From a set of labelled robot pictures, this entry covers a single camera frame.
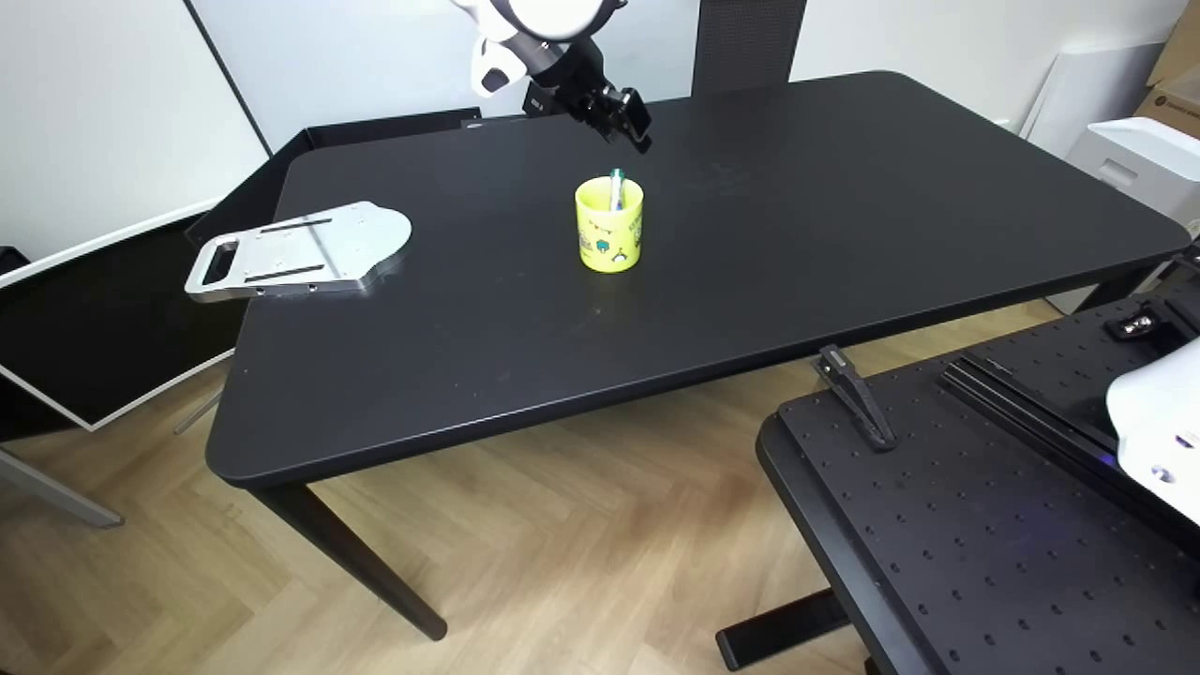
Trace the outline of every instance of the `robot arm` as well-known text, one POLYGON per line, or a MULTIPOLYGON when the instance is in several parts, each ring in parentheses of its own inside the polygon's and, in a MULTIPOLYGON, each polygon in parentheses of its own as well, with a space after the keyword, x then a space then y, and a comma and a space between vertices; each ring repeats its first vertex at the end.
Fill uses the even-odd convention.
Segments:
POLYGON ((478 19, 471 83, 496 94, 528 76, 525 118, 570 114, 649 149, 649 114, 639 89, 605 79, 593 34, 626 0, 455 0, 478 19))

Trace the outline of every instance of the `cup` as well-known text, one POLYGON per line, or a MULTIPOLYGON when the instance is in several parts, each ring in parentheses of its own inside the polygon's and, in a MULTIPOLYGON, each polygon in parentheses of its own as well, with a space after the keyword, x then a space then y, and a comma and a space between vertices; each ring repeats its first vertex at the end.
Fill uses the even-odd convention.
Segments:
POLYGON ((643 204, 633 179, 593 176, 575 191, 579 259, 596 274, 623 274, 643 259, 643 204))

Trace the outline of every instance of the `black pole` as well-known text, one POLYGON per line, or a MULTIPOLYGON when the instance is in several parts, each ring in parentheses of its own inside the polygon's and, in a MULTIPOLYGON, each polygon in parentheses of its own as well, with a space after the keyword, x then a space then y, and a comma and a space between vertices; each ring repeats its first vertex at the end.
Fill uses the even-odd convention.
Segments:
POLYGON ((703 0, 694 99, 785 88, 806 0, 703 0))

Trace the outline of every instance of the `table top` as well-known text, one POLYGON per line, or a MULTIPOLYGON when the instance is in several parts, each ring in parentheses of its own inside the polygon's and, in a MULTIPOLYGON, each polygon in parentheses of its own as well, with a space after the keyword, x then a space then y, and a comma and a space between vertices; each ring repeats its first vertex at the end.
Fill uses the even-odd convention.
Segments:
MULTIPOLYGON (((1163 356, 1159 341, 1104 336, 1138 308, 1110 304, 971 352, 1104 428, 1106 383, 1163 356)), ((1200 529, 1080 454, 1051 463, 1051 446, 1039 454, 951 397, 936 383, 945 366, 869 378, 899 436, 893 454, 869 452, 830 394, 785 406, 756 442, 880 667, 1198 671, 1200 529)))
POLYGON ((366 296, 251 301, 210 436, 230 486, 318 479, 1123 274, 1186 234, 899 76, 651 107, 658 147, 496 121, 310 149, 280 217, 416 226, 366 296), (644 254, 589 274, 575 184, 649 191, 644 254))

